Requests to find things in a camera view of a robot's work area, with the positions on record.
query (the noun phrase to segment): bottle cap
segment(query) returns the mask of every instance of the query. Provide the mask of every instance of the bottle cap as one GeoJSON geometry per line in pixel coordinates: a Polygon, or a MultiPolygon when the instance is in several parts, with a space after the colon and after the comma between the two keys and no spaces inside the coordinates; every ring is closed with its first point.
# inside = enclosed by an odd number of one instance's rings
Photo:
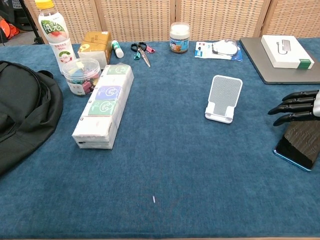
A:
{"type": "Polygon", "coordinates": [[[124,52],[120,49],[120,48],[117,48],[115,50],[115,55],[118,57],[118,58],[123,58],[124,57],[124,52]]]}
{"type": "Polygon", "coordinates": [[[38,9],[50,9],[55,6],[52,0],[35,0],[35,5],[38,9]]]}

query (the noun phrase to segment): cardboard box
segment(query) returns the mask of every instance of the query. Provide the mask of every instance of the cardboard box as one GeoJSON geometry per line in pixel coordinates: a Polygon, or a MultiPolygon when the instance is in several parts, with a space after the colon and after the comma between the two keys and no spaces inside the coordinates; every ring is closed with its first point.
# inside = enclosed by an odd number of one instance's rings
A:
{"type": "Polygon", "coordinates": [[[261,43],[274,68],[311,69],[315,63],[294,36],[263,35],[261,43]]]}
{"type": "Polygon", "coordinates": [[[72,134],[81,149],[112,149],[134,79],[129,65],[107,65],[72,134]]]}
{"type": "Polygon", "coordinates": [[[111,54],[112,38],[108,31],[87,32],[78,49],[79,58],[96,59],[101,69],[109,64],[111,54]]]}

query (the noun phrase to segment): blue carpet table cover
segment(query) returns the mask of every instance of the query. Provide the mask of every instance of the blue carpet table cover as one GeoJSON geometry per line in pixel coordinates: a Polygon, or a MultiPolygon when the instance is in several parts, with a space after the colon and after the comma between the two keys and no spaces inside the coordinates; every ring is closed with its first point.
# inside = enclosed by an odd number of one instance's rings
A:
{"type": "MultiPolygon", "coordinates": [[[[320,39],[299,41],[320,60],[320,39]]],[[[71,93],[49,45],[0,47],[51,71],[64,99],[55,133],[0,178],[0,238],[320,237],[320,162],[308,173],[275,156],[288,125],[267,115],[320,86],[266,85],[243,50],[239,62],[195,58],[195,42],[184,54],[150,45],[151,68],[130,43],[112,53],[134,74],[113,150],[74,142],[88,97],[71,93]],[[243,81],[231,124],[204,116],[214,75],[243,81]]]]}

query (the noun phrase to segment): white jar lid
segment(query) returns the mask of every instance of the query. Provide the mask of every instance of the white jar lid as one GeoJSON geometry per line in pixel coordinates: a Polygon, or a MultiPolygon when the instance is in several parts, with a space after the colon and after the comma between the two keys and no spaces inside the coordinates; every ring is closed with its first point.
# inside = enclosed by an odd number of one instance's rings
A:
{"type": "Polygon", "coordinates": [[[174,22],[170,27],[170,37],[174,39],[187,39],[190,36],[190,26],[186,22],[174,22]]]}

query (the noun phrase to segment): jar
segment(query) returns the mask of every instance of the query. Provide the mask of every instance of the jar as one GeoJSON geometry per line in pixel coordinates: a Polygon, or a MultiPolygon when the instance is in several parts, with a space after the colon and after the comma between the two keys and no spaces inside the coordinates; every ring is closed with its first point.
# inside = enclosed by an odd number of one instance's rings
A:
{"type": "Polygon", "coordinates": [[[185,22],[174,22],[170,27],[170,49],[178,54],[188,51],[190,26],[185,22]]]}
{"type": "Polygon", "coordinates": [[[99,62],[93,58],[69,61],[62,71],[71,92],[78,96],[91,94],[101,74],[99,62]]]}

